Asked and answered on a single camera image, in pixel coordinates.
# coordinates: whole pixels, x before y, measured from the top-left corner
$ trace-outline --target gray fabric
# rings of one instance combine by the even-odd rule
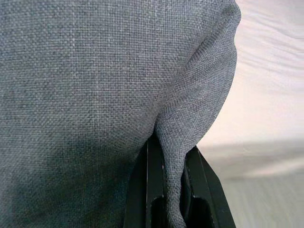
[[[185,153],[230,88],[233,0],[0,0],[0,227],[121,227],[153,130],[179,212]]]

